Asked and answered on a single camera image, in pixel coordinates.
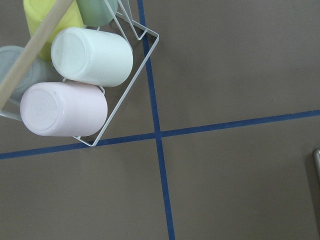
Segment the white cup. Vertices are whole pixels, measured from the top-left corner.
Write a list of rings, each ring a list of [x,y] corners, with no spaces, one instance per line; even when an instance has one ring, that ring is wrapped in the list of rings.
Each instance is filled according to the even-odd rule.
[[[131,74],[133,51],[120,35],[69,27],[51,45],[51,61],[66,79],[103,87],[121,85]]]

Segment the pink cup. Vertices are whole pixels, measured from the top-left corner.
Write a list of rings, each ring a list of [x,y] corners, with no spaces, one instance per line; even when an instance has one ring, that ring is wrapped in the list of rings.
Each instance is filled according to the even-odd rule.
[[[79,82],[42,82],[22,96],[24,125],[40,136],[86,137],[104,125],[108,104],[95,85]]]

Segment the green cup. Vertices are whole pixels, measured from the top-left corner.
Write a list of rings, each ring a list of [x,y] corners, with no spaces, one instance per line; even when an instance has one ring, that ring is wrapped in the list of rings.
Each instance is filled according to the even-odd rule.
[[[76,0],[82,21],[89,27],[101,27],[114,18],[104,0]]]

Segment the grey blue cup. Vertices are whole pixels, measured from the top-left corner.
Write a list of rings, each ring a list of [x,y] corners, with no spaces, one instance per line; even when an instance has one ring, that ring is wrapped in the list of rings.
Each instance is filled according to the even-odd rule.
[[[23,50],[23,47],[15,45],[7,45],[0,48],[0,82],[3,81]],[[63,77],[52,64],[37,57],[9,100],[13,103],[20,103],[23,94],[32,85],[43,82],[61,82],[62,79]]]

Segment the yellow cup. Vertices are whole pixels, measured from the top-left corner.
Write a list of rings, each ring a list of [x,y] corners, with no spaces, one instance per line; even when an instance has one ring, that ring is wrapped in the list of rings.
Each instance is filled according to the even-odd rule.
[[[36,32],[39,25],[45,19],[52,6],[56,3],[55,0],[24,0],[23,8],[25,12],[26,22],[29,29],[30,36],[32,37]],[[51,47],[52,42],[56,35],[63,29],[70,27],[83,28],[84,23],[77,2],[74,0],[68,8],[47,42],[39,52],[39,56],[45,60],[51,61]]]

